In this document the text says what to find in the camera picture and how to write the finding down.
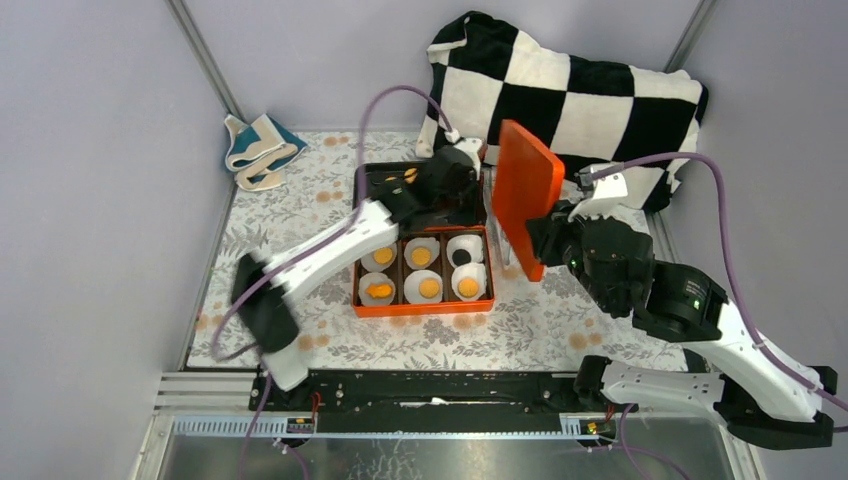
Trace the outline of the black cookie tray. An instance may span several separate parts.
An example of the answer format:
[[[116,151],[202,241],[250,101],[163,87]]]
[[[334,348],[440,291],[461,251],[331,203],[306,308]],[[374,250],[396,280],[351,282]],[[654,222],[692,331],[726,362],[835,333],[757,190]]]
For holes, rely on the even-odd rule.
[[[414,161],[414,162],[389,162],[389,163],[368,163],[365,166],[361,167],[360,170],[365,173],[365,198],[368,200],[372,200],[370,198],[370,187],[374,183],[380,183],[385,179],[399,179],[401,177],[404,178],[404,172],[419,162],[423,161]],[[479,222],[396,222],[399,224],[400,232],[403,235],[411,234],[414,232],[421,232],[425,230],[433,230],[433,229],[457,229],[460,227],[477,227],[481,226],[485,223],[487,219],[487,214],[485,213],[483,206],[483,196],[482,196],[482,186],[483,181],[481,180],[481,220]]]

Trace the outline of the black sandwich cookie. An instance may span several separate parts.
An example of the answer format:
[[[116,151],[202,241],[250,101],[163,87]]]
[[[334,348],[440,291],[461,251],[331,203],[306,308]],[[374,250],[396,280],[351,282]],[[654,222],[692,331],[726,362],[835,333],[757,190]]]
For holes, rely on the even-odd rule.
[[[455,267],[468,264],[472,261],[471,253],[466,249],[456,249],[451,254],[451,260]]]

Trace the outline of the orange box lid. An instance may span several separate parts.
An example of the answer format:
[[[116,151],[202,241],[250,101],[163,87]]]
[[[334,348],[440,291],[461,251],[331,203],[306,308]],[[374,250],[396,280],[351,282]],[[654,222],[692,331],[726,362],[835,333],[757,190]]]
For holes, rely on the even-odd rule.
[[[565,166],[515,120],[502,122],[498,146],[493,213],[526,278],[536,283],[545,266],[534,254],[526,222],[547,216],[559,200]]]

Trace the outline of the orange cookie box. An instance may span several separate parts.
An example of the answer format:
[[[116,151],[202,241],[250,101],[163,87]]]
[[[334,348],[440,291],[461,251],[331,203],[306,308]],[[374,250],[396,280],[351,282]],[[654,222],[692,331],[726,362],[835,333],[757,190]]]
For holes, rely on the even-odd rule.
[[[494,300],[483,226],[416,233],[354,263],[352,306],[361,318],[485,313]]]

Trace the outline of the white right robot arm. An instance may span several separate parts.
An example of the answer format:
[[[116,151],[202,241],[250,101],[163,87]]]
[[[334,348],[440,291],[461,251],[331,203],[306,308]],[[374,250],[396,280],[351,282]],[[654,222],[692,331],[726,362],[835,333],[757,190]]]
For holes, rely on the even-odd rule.
[[[597,412],[634,404],[712,420],[736,438],[775,451],[829,447],[836,432],[822,400],[837,373],[792,360],[747,327],[725,290],[700,270],[656,259],[653,240],[611,217],[584,218],[557,203],[526,221],[533,257],[565,267],[598,308],[629,318],[648,336],[682,346],[709,372],[668,372],[590,355],[578,370],[575,402]]]

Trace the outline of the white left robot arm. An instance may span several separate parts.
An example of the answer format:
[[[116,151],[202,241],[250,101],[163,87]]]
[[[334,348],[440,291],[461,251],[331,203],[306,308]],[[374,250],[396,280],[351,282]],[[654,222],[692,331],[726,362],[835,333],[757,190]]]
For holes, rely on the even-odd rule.
[[[417,166],[412,181],[367,179],[356,171],[353,212],[327,230],[268,260],[243,256],[231,291],[231,311],[252,335],[274,382],[272,398],[288,411],[309,401],[309,368],[297,347],[295,304],[338,271],[368,253],[434,226],[472,198],[480,183],[485,146],[464,138]]]

